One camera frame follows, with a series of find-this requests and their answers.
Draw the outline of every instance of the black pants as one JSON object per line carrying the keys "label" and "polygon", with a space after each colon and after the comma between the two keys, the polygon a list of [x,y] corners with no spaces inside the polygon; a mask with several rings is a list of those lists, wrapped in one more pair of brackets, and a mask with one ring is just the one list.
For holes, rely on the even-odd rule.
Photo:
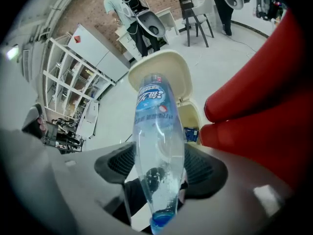
{"label": "black pants", "polygon": [[217,11],[221,18],[222,24],[225,26],[225,32],[227,35],[231,35],[230,31],[230,21],[231,15],[233,14],[234,9],[230,8],[225,0],[214,0],[216,4]]}
{"label": "black pants", "polygon": [[143,57],[148,55],[148,49],[142,36],[145,36],[150,40],[152,48],[155,52],[160,50],[160,44],[158,43],[157,38],[145,31],[137,23],[137,21],[133,22],[127,31],[129,32],[131,38],[135,41],[137,49]]}

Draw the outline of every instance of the person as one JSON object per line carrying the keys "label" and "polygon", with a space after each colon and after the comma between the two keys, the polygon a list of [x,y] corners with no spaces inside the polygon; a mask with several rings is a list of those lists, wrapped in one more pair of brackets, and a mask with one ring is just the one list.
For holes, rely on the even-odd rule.
{"label": "person", "polygon": [[217,11],[220,15],[220,18],[223,24],[224,33],[228,37],[231,37],[232,32],[230,29],[230,23],[231,23],[231,15],[233,14],[234,9],[228,6],[225,0],[214,0],[214,2],[216,4]]}
{"label": "person", "polygon": [[143,57],[148,55],[148,48],[143,40],[143,36],[150,40],[154,52],[160,50],[160,44],[157,38],[143,29],[135,18],[129,18],[122,12],[121,0],[104,0],[103,3],[106,13],[125,26]]}

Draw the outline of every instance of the shelf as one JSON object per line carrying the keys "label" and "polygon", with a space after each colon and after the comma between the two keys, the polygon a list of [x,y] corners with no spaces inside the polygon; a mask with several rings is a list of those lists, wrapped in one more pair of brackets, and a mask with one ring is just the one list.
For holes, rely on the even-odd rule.
{"label": "shelf", "polygon": [[57,89],[55,91],[55,97],[54,97],[54,110],[57,112],[57,108],[59,105],[59,102],[61,101],[62,93],[63,93],[63,86],[57,83]]}
{"label": "shelf", "polygon": [[75,113],[76,113],[77,110],[79,110],[79,107],[82,108],[81,111],[84,110],[86,104],[88,103],[88,101],[86,102],[85,100],[86,100],[85,98],[79,97],[79,99],[75,103],[74,111],[71,113],[71,118],[75,116]]}
{"label": "shelf", "polygon": [[63,87],[67,88],[68,90],[71,90],[71,91],[73,91],[73,92],[79,94],[80,96],[85,97],[85,98],[87,98],[87,99],[89,99],[89,100],[93,100],[93,98],[91,98],[90,96],[84,95],[84,94],[81,93],[79,90],[77,90],[77,89],[75,89],[75,88],[69,86],[68,84],[66,84],[65,82],[63,82],[63,81],[61,81],[60,79],[56,78],[55,76],[49,74],[49,73],[48,73],[47,71],[45,71],[45,70],[44,70],[44,75],[45,75],[47,78],[53,80],[54,82],[57,82],[58,84],[60,84],[60,85],[62,85]]}
{"label": "shelf", "polygon": [[63,88],[61,93],[59,94],[58,98],[57,98],[57,105],[56,105],[56,112],[63,114],[63,103],[65,101],[65,98],[67,97],[67,95],[69,94],[68,89]]}
{"label": "shelf", "polygon": [[60,43],[58,43],[55,39],[50,38],[50,41],[54,43],[58,48],[63,50],[65,53],[68,55],[72,56],[74,59],[76,59],[78,62],[82,63],[84,66],[86,66],[89,70],[91,70],[93,73],[98,73],[99,76],[101,76],[103,79],[107,80],[109,83],[115,85],[114,82],[112,82],[109,78],[107,78],[105,75],[101,74],[98,70],[95,68],[91,67],[85,60],[77,57],[74,53],[69,51],[66,47],[62,46]]}
{"label": "shelf", "polygon": [[56,39],[55,39],[55,41],[57,41],[59,44],[61,44],[61,45],[67,45],[68,44],[68,42],[70,41],[70,36],[68,36],[67,34],[65,34],[65,35],[62,35],[62,36],[60,36],[60,37],[57,37]]}
{"label": "shelf", "polygon": [[[84,67],[84,65],[81,64],[81,63],[76,63],[76,64],[75,64],[74,68],[72,69],[73,78],[72,78],[72,81],[71,81],[71,83],[70,83],[70,86],[71,86],[71,87],[74,87],[74,85],[75,85],[75,83],[76,83],[76,81],[77,81],[77,79],[78,79],[78,76],[79,76],[80,72],[82,71],[82,68],[83,68],[83,67]],[[63,103],[63,114],[65,114],[66,106],[67,106],[67,102],[68,102],[68,99],[69,99],[69,97],[70,97],[70,94],[71,94],[71,91],[69,91],[69,92],[67,93],[67,97],[66,97],[66,99],[65,99],[65,101],[64,101],[64,103]]]}
{"label": "shelf", "polygon": [[[86,84],[85,88],[83,89],[83,94],[86,93],[86,91],[88,90],[88,87],[91,85],[92,81],[95,79],[96,76],[97,76],[97,74],[94,73],[93,76],[91,76],[91,77],[88,79],[88,83]],[[73,114],[71,115],[71,117],[74,116],[74,114],[75,114],[75,112],[76,112],[76,110],[77,110],[77,108],[78,108],[78,106],[79,106],[79,103],[80,103],[80,101],[82,100],[82,98],[83,98],[82,96],[79,97],[79,100],[77,101],[77,103],[76,103],[76,105],[75,105],[75,109],[74,109],[74,112],[73,112]]]}
{"label": "shelf", "polygon": [[59,75],[58,75],[59,79],[61,79],[61,77],[63,77],[63,75],[67,72],[72,62],[73,62],[73,58],[67,53],[65,53],[64,58],[61,63]]}
{"label": "shelf", "polygon": [[45,106],[45,108],[46,109],[48,109],[48,110],[50,110],[50,111],[52,111],[52,112],[55,112],[55,113],[57,113],[57,114],[60,114],[61,116],[64,116],[65,118],[71,118],[70,116],[66,116],[66,115],[63,115],[62,113],[59,113],[59,112],[56,112],[55,110],[53,110],[53,109],[51,109],[51,108],[49,108],[49,107],[46,107]]}
{"label": "shelf", "polygon": [[80,96],[74,92],[70,92],[70,94],[67,94],[67,95],[70,95],[67,99],[67,103],[65,105],[65,107],[63,107],[63,115],[66,115],[66,116],[70,116],[71,118],[73,118],[73,115],[75,113],[75,109],[76,109],[76,103],[78,102]]}
{"label": "shelf", "polygon": [[48,65],[47,65],[47,72],[50,72],[51,68],[53,69],[56,66],[56,63],[60,63],[65,56],[64,52],[58,45],[64,45],[69,41],[66,37],[61,37],[56,40],[55,43],[52,44],[49,58],[48,58]]}
{"label": "shelf", "polygon": [[97,99],[110,85],[111,85],[110,83],[106,83],[103,88],[99,89],[96,95],[94,96],[94,99]]}
{"label": "shelf", "polygon": [[47,106],[51,104],[54,91],[55,91],[56,83],[51,79],[47,79],[45,81],[45,103]]}
{"label": "shelf", "polygon": [[101,77],[98,77],[95,82],[92,84],[92,86],[100,89],[107,83],[106,80],[102,79]]}

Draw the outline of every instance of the electrical cable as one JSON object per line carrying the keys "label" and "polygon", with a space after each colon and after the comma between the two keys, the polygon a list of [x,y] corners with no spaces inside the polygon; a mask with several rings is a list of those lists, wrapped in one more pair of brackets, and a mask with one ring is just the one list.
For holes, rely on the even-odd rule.
{"label": "electrical cable", "polygon": [[201,60],[201,58],[202,58],[202,52],[203,52],[203,51],[201,51],[201,53],[200,53],[200,57],[198,58],[198,61],[197,61],[197,63],[196,63],[194,66],[197,66],[197,65],[198,65],[198,63],[200,62],[200,60]]}
{"label": "electrical cable", "polygon": [[136,17],[136,22],[137,22],[136,32],[135,32],[135,33],[130,33],[130,32],[128,32],[128,30],[126,29],[126,31],[127,31],[128,34],[130,34],[130,35],[135,35],[135,34],[137,34],[138,25],[139,25],[139,23],[138,23],[138,21],[137,21],[137,17]]}
{"label": "electrical cable", "polygon": [[246,54],[246,56],[247,56],[249,59],[251,59],[251,57],[249,57],[249,54],[254,55],[254,53],[250,52],[250,53],[247,53],[247,54]]}
{"label": "electrical cable", "polygon": [[236,41],[236,40],[232,39],[231,37],[229,37],[229,36],[227,36],[227,35],[226,35],[226,37],[228,37],[229,39],[233,40],[234,42],[238,42],[238,43],[240,43],[240,44],[244,44],[244,45],[248,46],[248,47],[249,47],[251,50],[253,50],[254,52],[257,52],[257,51],[254,50],[252,47],[250,47],[249,45],[247,45],[247,44],[245,44],[245,43],[243,43],[243,42]]}

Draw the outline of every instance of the chair leg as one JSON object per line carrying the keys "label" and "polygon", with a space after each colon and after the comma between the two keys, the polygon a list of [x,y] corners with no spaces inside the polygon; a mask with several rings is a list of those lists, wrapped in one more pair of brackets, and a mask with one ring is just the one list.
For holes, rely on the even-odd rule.
{"label": "chair leg", "polygon": [[202,34],[202,36],[203,36],[205,45],[206,45],[207,48],[209,48],[209,45],[207,44],[207,40],[206,40],[204,31],[203,31],[203,29],[202,29],[202,26],[201,26],[201,24],[199,23],[199,20],[198,20],[198,18],[197,18],[196,16],[194,16],[194,18],[195,18],[195,20],[196,20],[196,24],[198,24],[198,26],[199,26],[199,28],[200,28],[200,31],[201,31],[201,34]]}
{"label": "chair leg", "polygon": [[186,29],[187,29],[188,47],[190,47],[190,33],[189,33],[189,21],[188,21],[188,18],[186,18]]}
{"label": "chair leg", "polygon": [[207,26],[209,26],[209,29],[210,29],[210,32],[211,32],[211,36],[212,36],[212,38],[214,38],[213,31],[212,31],[211,25],[210,25],[210,23],[209,23],[209,20],[208,20],[206,14],[204,14],[204,16],[205,16],[205,18],[206,18]]}

